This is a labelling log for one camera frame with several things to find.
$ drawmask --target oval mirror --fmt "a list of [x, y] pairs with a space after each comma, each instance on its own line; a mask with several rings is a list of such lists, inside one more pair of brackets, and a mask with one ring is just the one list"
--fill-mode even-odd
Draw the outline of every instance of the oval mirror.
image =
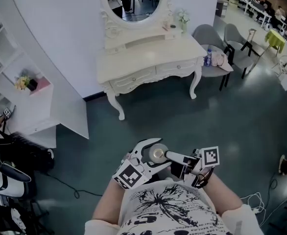
[[138, 22], [150, 17], [160, 0], [108, 0], [112, 11], [124, 21]]

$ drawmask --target gray chair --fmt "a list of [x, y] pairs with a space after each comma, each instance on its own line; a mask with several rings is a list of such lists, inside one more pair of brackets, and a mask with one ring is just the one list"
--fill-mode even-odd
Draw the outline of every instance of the gray chair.
[[[224, 53], [231, 52], [229, 48], [226, 46], [226, 44], [222, 41], [222, 39], [219, 37], [218, 33], [213, 29], [213, 27], [209, 24], [202, 24], [196, 28], [196, 30], [193, 33], [193, 38], [196, 39], [196, 41], [200, 45], [211, 45], [215, 46]], [[228, 79], [230, 77], [230, 72], [225, 71], [217, 66], [202, 66], [202, 76], [203, 77], [217, 77], [217, 76], [223, 76], [222, 82], [220, 85], [220, 91], [223, 88], [223, 85], [226, 87], [228, 83]]]
[[[242, 46], [241, 49], [235, 49], [230, 44], [230, 41], [239, 43]], [[232, 50], [231, 65], [234, 64], [241, 70], [243, 70], [241, 78], [243, 79], [246, 74], [247, 68], [254, 63], [253, 59], [250, 57], [252, 51], [252, 45], [244, 39], [238, 32], [235, 25], [229, 23], [224, 29], [224, 42], [227, 44], [228, 48]], [[248, 54], [243, 50], [249, 48]]]

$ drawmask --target black cable on floor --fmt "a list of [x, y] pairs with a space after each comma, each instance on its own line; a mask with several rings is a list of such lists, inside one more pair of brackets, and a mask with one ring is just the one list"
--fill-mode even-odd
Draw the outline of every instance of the black cable on floor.
[[45, 175], [45, 176], [48, 176], [48, 177], [50, 177], [50, 178], [53, 178], [53, 179], [59, 181], [60, 183], [66, 185], [68, 188], [73, 189], [73, 190], [74, 190], [74, 197], [75, 197], [76, 199], [79, 199], [79, 198], [80, 198], [80, 194], [79, 194], [80, 192], [85, 192], [85, 193], [88, 193], [88, 194], [93, 195], [93, 196], [102, 197], [102, 195], [100, 195], [100, 194], [96, 194], [96, 193], [93, 193], [93, 192], [90, 192], [90, 191], [87, 191], [87, 190], [77, 190], [77, 189], [74, 188], [73, 186], [70, 186], [69, 184], [66, 184], [65, 182], [63, 182], [62, 180], [60, 180], [60, 179], [58, 179], [58, 178], [56, 178], [56, 177], [54, 177], [54, 176], [51, 176], [51, 175], [49, 175], [49, 174], [47, 174], [47, 173], [41, 173], [41, 174], [43, 174], [43, 175]]
[[272, 175], [272, 177], [270, 179], [270, 182], [269, 182], [269, 187], [267, 189], [267, 201], [266, 201], [266, 205], [264, 206], [264, 209], [267, 208], [267, 206], [268, 206], [268, 204], [270, 202], [270, 191], [274, 190], [277, 187], [277, 185], [278, 185], [277, 180], [274, 178], [275, 174], [276, 174], [276, 172], [273, 173], [273, 175]]

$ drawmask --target water bottle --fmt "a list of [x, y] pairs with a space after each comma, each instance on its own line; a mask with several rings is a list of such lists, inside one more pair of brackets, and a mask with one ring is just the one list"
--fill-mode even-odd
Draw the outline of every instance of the water bottle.
[[208, 49], [208, 55], [205, 58], [204, 65], [207, 66], [207, 67], [210, 66], [211, 65], [211, 60], [212, 60], [212, 51], [211, 51], [211, 49]]

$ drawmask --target teal floor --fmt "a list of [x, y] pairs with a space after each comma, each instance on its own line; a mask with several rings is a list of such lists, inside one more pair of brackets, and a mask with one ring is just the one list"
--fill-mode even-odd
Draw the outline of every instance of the teal floor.
[[[77, 189], [103, 193], [126, 152], [139, 140], [160, 137], [182, 154], [218, 145], [216, 174], [240, 197], [259, 191], [266, 202], [269, 180], [287, 154], [287, 93], [276, 75], [261, 60], [244, 80], [235, 69], [221, 92], [221, 78], [202, 78], [195, 100], [189, 96], [191, 81], [192, 76], [170, 77], [120, 95], [124, 121], [106, 97], [89, 101], [90, 139], [57, 128], [51, 175]], [[287, 197], [287, 177], [278, 182], [268, 214]], [[71, 189], [43, 175], [37, 175], [37, 186], [37, 200], [50, 212], [46, 225], [57, 235], [83, 234], [99, 197], [81, 193], [75, 199]]]

